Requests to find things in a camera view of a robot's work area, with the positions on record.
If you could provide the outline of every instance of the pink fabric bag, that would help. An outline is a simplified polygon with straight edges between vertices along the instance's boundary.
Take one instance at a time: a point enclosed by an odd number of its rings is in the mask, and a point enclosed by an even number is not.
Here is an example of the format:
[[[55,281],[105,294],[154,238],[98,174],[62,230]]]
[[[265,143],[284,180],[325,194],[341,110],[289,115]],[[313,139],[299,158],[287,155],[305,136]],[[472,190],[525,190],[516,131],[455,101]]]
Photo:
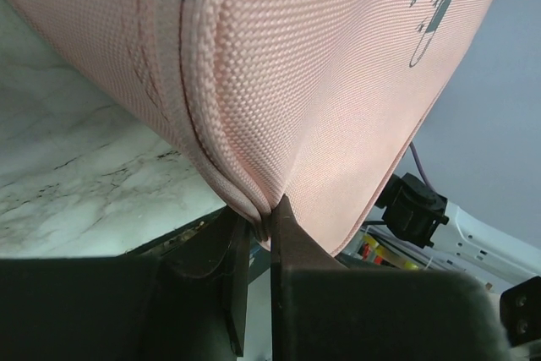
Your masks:
[[[9,0],[260,234],[287,194],[336,254],[491,0]]]

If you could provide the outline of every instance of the black mount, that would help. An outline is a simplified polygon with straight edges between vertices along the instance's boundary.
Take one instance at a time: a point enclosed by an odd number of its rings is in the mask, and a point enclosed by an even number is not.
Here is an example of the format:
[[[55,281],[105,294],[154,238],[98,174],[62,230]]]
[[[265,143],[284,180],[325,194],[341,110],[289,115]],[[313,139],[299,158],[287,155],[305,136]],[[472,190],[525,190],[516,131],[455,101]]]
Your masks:
[[[507,359],[483,287],[466,276],[349,269],[287,197],[269,227],[274,361]],[[226,208],[162,257],[0,260],[0,359],[233,361],[249,245],[248,224]]]
[[[411,173],[392,175],[375,205],[386,207],[383,221],[399,239],[420,248],[432,247],[430,238],[440,224],[447,224],[447,198],[427,187]]]
[[[512,347],[541,359],[541,276],[501,294],[500,320]]]

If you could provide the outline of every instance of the black screw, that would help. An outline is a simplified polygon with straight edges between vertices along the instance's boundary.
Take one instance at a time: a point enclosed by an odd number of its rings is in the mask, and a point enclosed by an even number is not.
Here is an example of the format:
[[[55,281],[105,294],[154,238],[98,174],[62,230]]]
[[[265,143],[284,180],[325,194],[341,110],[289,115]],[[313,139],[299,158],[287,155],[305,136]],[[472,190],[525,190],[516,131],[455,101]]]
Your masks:
[[[515,304],[518,308],[521,308],[526,303],[526,296],[522,295],[516,298]]]
[[[519,320],[516,324],[516,331],[518,334],[524,334],[527,331],[527,321],[524,319]]]

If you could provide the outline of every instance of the gray wall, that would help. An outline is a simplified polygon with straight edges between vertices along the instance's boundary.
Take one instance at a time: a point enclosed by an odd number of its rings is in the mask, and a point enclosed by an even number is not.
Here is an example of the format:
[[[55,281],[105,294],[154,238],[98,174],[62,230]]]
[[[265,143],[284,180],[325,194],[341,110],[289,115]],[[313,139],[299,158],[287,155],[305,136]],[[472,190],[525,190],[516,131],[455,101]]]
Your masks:
[[[415,143],[440,193],[541,248],[541,0],[494,0]]]

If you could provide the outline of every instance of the marble countertop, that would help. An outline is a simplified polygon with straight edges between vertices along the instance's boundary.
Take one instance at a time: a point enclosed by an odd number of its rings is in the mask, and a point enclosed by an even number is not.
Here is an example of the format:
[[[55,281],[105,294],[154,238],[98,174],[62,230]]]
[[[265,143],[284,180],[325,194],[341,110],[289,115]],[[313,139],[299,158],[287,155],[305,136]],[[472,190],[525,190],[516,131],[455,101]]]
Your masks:
[[[0,0],[0,257],[116,255],[224,206]]]

